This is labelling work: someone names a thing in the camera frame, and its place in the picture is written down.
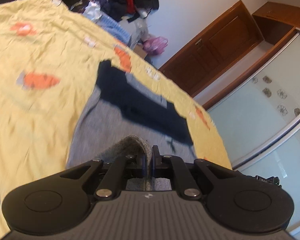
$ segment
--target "metal frame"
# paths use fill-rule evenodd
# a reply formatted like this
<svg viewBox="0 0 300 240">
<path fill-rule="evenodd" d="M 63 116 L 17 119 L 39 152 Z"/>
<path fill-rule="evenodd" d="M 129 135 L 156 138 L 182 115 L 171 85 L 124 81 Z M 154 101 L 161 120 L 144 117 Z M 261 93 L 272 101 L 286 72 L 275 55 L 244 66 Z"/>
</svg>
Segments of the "metal frame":
<svg viewBox="0 0 300 240">
<path fill-rule="evenodd" d="M 215 107 L 217 107 L 219 104 L 221 104 L 223 101 L 228 99 L 230 96 L 232 96 L 236 91 L 238 91 L 240 88 L 242 88 L 244 85 L 246 85 L 255 75 L 257 75 L 260 71 L 262 71 L 265 67 L 267 67 L 268 64 L 270 64 L 283 50 L 285 50 L 292 41 L 296 39 L 300 35 L 300 29 L 297 28 L 298 33 L 293 36 L 293 38 L 288 41 L 285 46 L 282 47 L 267 63 L 265 63 L 258 71 L 256 71 L 253 75 L 251 75 L 245 82 L 243 82 L 240 86 L 238 86 L 234 91 L 232 91 L 229 95 L 227 95 L 225 98 L 223 98 L 221 101 L 219 101 L 217 104 L 212 106 L 208 112 L 213 110 Z M 274 145 L 277 141 L 279 141 L 283 136 L 288 134 L 293 127 L 295 127 L 298 123 L 300 123 L 300 114 L 294 118 L 288 125 L 286 125 L 283 129 L 281 129 L 279 132 L 277 132 L 274 136 L 269 138 L 267 141 L 265 141 L 263 144 L 261 144 L 259 147 L 256 149 L 252 150 L 249 152 L 247 155 L 237 159 L 236 161 L 232 162 L 231 165 L 233 169 L 237 169 L 240 166 L 244 165 L 245 163 L 249 162 L 256 156 L 258 156 L 261 152 L 266 150 L 267 148 L 271 147 Z"/>
<path fill-rule="evenodd" d="M 277 141 L 274 145 L 272 145 L 269 149 L 264 151 L 263 153 L 260 153 L 258 156 L 253 158 L 252 160 L 248 161 L 247 163 L 243 164 L 242 166 L 236 168 L 235 170 L 242 172 L 243 170 L 249 168 L 259 160 L 263 159 L 265 156 L 269 155 L 271 152 L 273 152 L 275 149 L 280 147 L 282 144 L 284 144 L 288 139 L 290 139 L 298 130 L 300 130 L 300 122 L 298 125 L 296 125 L 289 133 L 287 133 L 283 138 L 281 138 L 279 141 Z"/>
</svg>

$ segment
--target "cabinet handle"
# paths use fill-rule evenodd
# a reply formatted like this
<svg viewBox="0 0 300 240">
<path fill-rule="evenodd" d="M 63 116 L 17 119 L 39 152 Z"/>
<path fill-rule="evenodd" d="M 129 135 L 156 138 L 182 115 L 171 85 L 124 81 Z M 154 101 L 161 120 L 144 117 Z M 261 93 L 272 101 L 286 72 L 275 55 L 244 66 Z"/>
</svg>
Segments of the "cabinet handle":
<svg viewBox="0 0 300 240">
<path fill-rule="evenodd" d="M 202 42 L 202 39 L 198 40 L 195 45 L 199 45 Z"/>
</svg>

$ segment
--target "bed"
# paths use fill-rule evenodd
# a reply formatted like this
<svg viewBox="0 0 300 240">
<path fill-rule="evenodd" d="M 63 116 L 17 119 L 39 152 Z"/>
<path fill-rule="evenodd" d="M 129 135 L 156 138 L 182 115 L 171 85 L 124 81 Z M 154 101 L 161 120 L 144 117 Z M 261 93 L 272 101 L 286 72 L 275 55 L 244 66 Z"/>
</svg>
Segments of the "bed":
<svg viewBox="0 0 300 240">
<path fill-rule="evenodd" d="M 213 121 L 188 94 L 60 0 L 0 5 L 0 203 L 66 168 L 99 63 L 128 71 L 186 118 L 197 158 L 231 168 Z M 0 238 L 9 228 L 0 211 Z"/>
</svg>

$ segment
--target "pink plastic bag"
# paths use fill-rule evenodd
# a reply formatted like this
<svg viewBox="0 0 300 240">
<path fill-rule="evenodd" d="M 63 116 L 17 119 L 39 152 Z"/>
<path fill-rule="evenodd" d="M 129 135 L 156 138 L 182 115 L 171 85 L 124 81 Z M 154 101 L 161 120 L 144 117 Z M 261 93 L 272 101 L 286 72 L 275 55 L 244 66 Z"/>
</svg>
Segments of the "pink plastic bag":
<svg viewBox="0 0 300 240">
<path fill-rule="evenodd" d="M 168 45 L 168 39 L 164 37 L 150 38 L 143 44 L 143 49 L 149 55 L 159 55 L 164 51 Z"/>
</svg>

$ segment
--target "sliding glass door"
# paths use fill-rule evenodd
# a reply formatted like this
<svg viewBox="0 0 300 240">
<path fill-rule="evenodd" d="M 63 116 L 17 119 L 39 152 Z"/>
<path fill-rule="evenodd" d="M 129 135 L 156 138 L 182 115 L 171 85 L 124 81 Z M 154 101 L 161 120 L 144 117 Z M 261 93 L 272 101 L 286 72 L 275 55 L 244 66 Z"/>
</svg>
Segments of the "sliding glass door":
<svg viewBox="0 0 300 240">
<path fill-rule="evenodd" d="M 300 123 L 280 141 L 238 170 L 245 175 L 279 177 L 282 189 L 294 201 L 294 213 L 287 230 L 292 235 L 300 233 Z"/>
<path fill-rule="evenodd" d="M 300 121 L 300 33 L 209 114 L 234 168 L 289 132 Z"/>
</svg>

